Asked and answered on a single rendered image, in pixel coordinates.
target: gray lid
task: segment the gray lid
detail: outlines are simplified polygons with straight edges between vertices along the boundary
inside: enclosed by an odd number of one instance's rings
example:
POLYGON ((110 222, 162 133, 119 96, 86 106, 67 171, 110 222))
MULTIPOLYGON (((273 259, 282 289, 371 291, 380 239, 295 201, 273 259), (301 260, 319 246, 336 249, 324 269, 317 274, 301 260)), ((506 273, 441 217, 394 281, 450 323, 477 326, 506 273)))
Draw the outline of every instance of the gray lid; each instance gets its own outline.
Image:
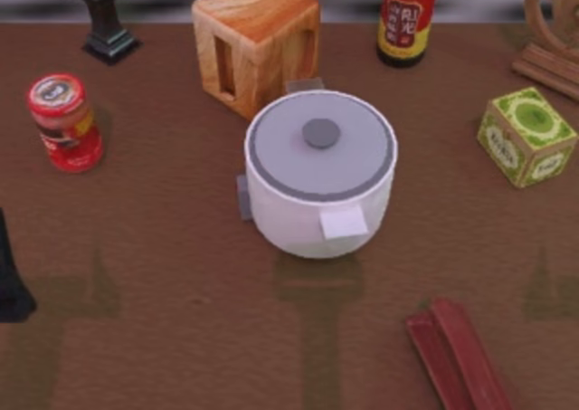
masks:
POLYGON ((309 202, 361 195, 396 159, 384 118, 335 91, 303 91, 273 102, 250 126, 246 147, 265 182, 309 202))

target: black pedestal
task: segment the black pedestal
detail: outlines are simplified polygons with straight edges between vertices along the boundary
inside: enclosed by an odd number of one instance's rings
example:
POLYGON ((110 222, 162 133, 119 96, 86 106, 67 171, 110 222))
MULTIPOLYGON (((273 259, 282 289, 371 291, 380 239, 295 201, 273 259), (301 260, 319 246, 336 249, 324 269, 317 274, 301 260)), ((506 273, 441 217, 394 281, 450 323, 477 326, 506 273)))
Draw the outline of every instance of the black pedestal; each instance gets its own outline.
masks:
POLYGON ((141 44, 119 22, 116 0, 82 0, 89 8, 92 28, 82 49, 108 65, 126 58, 141 44))
POLYGON ((0 323, 24 322, 36 308, 36 300, 16 269, 8 228, 0 208, 0 323))

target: brown table surface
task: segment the brown table surface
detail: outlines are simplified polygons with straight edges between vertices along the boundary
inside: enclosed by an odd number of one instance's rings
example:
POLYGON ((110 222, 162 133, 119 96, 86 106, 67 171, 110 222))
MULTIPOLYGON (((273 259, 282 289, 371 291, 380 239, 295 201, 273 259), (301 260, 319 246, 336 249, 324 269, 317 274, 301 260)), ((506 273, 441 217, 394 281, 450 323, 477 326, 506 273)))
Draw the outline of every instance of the brown table surface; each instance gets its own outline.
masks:
POLYGON ((240 220, 247 122, 202 91, 191 26, 130 29, 144 46, 109 68, 84 25, 0 26, 0 206, 40 305, 0 325, 2 410, 434 410, 402 321, 437 294, 464 303, 516 408, 579 407, 578 156, 519 191, 474 138, 489 99, 530 84, 509 70, 524 27, 435 25, 396 71, 373 25, 324 25, 327 87, 374 104, 401 150, 379 234, 319 266, 240 220), (24 104, 58 71, 108 144, 83 176, 52 168, 24 104))

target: jar lid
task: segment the jar lid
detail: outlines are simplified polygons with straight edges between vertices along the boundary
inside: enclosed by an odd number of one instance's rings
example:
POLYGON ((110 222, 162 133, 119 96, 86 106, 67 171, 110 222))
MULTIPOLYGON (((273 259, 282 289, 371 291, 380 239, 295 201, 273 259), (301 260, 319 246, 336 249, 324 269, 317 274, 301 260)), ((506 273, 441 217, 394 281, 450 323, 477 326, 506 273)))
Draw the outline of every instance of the jar lid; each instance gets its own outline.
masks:
POLYGON ((72 75, 47 75, 35 82, 28 92, 28 106, 41 116, 57 118, 76 110, 85 99, 81 81, 72 75))
POLYGON ((397 144, 392 127, 367 102, 337 91, 302 91, 257 115, 245 155, 282 194, 336 202, 362 195, 391 173, 397 144))

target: wooden wheel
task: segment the wooden wheel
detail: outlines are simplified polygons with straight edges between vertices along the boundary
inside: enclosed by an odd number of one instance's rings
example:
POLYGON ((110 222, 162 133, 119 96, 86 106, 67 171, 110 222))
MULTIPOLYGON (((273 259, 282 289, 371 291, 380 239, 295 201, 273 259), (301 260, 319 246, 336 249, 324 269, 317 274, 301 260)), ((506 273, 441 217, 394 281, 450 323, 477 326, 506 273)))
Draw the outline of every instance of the wooden wheel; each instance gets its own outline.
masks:
POLYGON ((553 24, 548 25, 541 0, 525 0, 525 16, 536 41, 548 51, 571 62, 579 62, 579 0, 549 0, 553 24))

